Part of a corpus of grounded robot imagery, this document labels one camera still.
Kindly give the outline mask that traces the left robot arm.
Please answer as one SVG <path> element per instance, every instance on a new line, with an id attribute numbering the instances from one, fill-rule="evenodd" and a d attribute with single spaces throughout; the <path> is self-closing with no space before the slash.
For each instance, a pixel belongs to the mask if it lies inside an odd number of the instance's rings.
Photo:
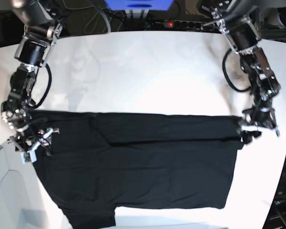
<path id="1" fill-rule="evenodd" d="M 225 63 L 231 52 L 239 55 L 242 71 L 248 76 L 250 86 L 242 92 L 254 97 L 253 105 L 242 111 L 244 117 L 238 129 L 245 144 L 265 130 L 275 131 L 280 136 L 272 101 L 281 86 L 263 49 L 258 46 L 261 36 L 249 16 L 267 4 L 265 0 L 200 0 L 197 4 L 199 12 L 209 17 L 204 26 L 215 26 L 229 43 L 222 62 L 224 76 L 228 76 Z"/>

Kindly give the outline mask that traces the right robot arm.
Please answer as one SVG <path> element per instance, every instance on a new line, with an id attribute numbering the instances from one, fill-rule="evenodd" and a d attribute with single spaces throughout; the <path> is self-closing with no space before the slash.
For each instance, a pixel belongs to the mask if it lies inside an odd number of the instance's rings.
<path id="1" fill-rule="evenodd" d="M 21 153 L 23 162 L 35 162 L 39 147 L 51 154 L 51 135 L 55 130 L 33 130 L 29 112 L 41 106 L 50 90 L 52 74 L 47 59 L 61 34 L 63 15 L 47 0 L 11 0 L 10 5 L 24 24 L 24 34 L 14 56 L 20 65 L 10 78 L 10 92 L 0 113 L 15 131 L 9 141 Z M 43 67 L 48 73 L 48 85 L 41 100 L 35 103 L 31 94 Z"/>

